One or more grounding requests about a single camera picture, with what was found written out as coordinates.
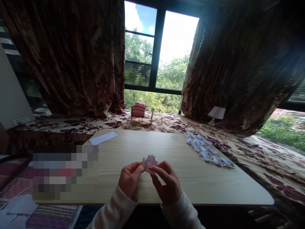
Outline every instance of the person's right hand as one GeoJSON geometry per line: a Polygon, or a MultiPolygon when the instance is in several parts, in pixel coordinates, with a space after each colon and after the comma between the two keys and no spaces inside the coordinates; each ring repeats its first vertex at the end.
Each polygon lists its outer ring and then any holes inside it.
{"type": "Polygon", "coordinates": [[[174,204],[180,198],[182,189],[177,174],[171,165],[167,161],[162,161],[157,166],[152,166],[149,169],[157,173],[165,182],[165,185],[162,185],[156,174],[150,174],[152,183],[164,205],[169,206],[174,204]]]}

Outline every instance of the red and white striped cloth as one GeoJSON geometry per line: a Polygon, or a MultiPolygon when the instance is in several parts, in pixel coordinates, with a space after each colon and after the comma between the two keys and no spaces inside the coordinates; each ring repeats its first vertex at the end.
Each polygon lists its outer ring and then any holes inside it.
{"type": "Polygon", "coordinates": [[[146,108],[146,103],[136,102],[136,104],[132,108],[132,116],[144,118],[146,108]]]}

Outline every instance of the sky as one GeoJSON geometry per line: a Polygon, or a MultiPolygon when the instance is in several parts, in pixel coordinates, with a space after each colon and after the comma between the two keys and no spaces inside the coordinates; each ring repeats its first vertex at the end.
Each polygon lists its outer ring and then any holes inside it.
{"type": "MultiPolygon", "coordinates": [[[[157,10],[125,1],[125,27],[137,28],[138,32],[154,35],[157,10]]],[[[166,12],[162,36],[160,60],[169,62],[173,58],[184,57],[190,53],[198,18],[183,14],[166,12]]],[[[153,42],[153,38],[141,36],[153,42]]]]}

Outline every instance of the wooden stand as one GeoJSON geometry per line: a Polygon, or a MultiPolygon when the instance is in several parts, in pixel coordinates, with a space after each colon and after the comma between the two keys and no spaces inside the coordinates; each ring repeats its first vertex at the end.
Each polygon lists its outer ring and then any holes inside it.
{"type": "MultiPolygon", "coordinates": [[[[132,115],[132,109],[133,109],[133,106],[131,107],[131,121],[130,121],[130,123],[132,123],[132,119],[133,118],[143,118],[143,117],[135,117],[135,116],[133,116],[132,115]]],[[[144,117],[144,118],[150,119],[150,124],[152,124],[152,122],[153,122],[153,111],[154,111],[154,108],[152,109],[152,114],[147,115],[147,116],[144,117]]]]}

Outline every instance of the white wall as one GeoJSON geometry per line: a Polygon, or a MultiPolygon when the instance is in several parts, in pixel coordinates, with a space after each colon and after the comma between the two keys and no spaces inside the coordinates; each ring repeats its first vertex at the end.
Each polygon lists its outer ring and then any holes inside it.
{"type": "Polygon", "coordinates": [[[28,115],[35,117],[18,82],[14,70],[0,44],[0,122],[5,129],[14,127],[12,119],[28,115]]]}

